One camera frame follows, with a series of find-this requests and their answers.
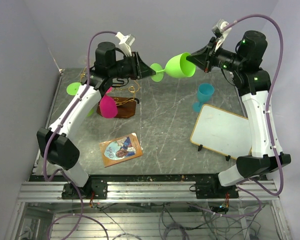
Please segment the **blue plastic wine glass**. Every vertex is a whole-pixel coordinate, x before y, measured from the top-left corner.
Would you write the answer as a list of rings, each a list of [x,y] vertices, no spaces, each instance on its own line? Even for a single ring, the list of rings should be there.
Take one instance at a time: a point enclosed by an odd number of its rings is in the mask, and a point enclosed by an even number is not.
[[[192,109],[199,113],[201,111],[202,106],[208,102],[212,95],[214,94],[215,89],[209,83],[202,83],[199,85],[197,89],[197,102],[192,105]]]

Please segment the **pink plastic wine glass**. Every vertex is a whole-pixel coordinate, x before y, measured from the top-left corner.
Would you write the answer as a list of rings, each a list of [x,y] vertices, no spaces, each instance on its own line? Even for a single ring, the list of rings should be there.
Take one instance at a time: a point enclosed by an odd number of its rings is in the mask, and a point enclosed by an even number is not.
[[[113,88],[110,87],[99,102],[100,113],[104,118],[111,119],[118,114],[117,105],[114,99],[108,96]]]

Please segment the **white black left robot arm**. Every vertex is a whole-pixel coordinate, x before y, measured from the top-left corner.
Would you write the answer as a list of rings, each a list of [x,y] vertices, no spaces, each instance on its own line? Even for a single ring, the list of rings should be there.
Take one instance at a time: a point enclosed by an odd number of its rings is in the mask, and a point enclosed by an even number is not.
[[[87,80],[80,84],[59,118],[48,128],[37,131],[44,179],[50,182],[57,173],[64,176],[67,184],[63,199],[86,199],[93,192],[92,180],[79,163],[80,151],[72,142],[89,111],[105,97],[114,79],[139,80],[156,73],[141,60],[138,52],[117,60],[117,51],[112,42],[99,43],[93,67],[87,68]]]

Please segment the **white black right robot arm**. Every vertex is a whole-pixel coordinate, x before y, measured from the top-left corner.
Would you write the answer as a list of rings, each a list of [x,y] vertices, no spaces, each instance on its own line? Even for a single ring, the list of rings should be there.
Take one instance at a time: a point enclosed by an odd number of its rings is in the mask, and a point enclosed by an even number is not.
[[[283,167],[291,163],[291,156],[283,152],[276,134],[271,106],[275,82],[260,67],[268,46],[266,36],[259,31],[246,31],[235,52],[218,47],[218,41],[212,37],[205,47],[186,59],[205,73],[214,67],[231,72],[233,84],[247,113],[252,136],[251,154],[238,157],[236,164],[220,172],[218,181],[211,184],[211,194],[221,198],[228,192],[229,186],[256,176],[278,171],[282,177]]]

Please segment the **light green plastic wine glass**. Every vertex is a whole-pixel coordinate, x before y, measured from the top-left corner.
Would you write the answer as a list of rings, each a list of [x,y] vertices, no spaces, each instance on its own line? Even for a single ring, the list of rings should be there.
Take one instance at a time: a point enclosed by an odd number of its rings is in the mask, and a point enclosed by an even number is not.
[[[66,88],[66,92],[70,96],[75,96],[79,90],[79,87],[81,86],[80,82],[73,82],[69,84]]]

